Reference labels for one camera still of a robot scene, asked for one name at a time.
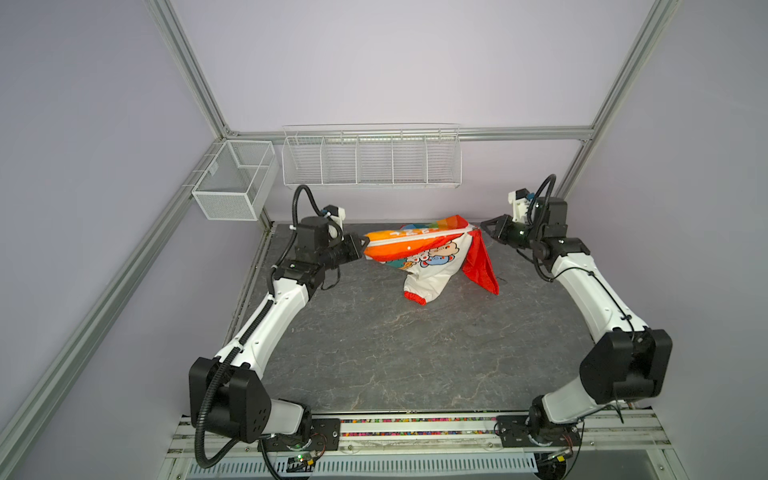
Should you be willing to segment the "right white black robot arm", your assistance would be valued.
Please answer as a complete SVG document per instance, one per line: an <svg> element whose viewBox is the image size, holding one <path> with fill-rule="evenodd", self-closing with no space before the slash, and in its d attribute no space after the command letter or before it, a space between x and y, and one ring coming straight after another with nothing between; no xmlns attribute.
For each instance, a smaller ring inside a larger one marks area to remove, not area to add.
<svg viewBox="0 0 768 480"><path fill-rule="evenodd" d="M529 250L537 275L563 286L594 341L574 380L532 402L532 429L572 425L608 405L658 396L673 348L670 335L635 314L586 244L568 236L563 199L541 199L521 189L510 194L509 203L511 213L482 222L482 229L503 245Z"/></svg>

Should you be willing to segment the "colourful rainbow kids jacket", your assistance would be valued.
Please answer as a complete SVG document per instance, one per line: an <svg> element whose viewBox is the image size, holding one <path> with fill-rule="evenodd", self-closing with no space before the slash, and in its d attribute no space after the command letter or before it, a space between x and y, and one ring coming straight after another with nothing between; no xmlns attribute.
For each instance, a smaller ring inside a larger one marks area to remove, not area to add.
<svg viewBox="0 0 768 480"><path fill-rule="evenodd" d="M420 305L436 300L458 272L484 290L500 293L482 231L459 215L366 237L366 258L406 273L403 290L408 300Z"/></svg>

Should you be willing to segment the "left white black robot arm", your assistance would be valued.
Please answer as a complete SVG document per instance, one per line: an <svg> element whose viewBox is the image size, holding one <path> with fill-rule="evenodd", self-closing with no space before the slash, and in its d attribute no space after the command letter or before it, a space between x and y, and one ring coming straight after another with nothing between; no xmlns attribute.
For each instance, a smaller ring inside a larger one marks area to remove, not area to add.
<svg viewBox="0 0 768 480"><path fill-rule="evenodd" d="M330 270L364 256L368 239L343 230L344 211L326 208L292 229L293 242L272 267L268 292L243 328L212 358L189 371L191 419L207 432L244 443L268 435L308 435L310 409L270 396L262 382L268 361L297 314Z"/></svg>

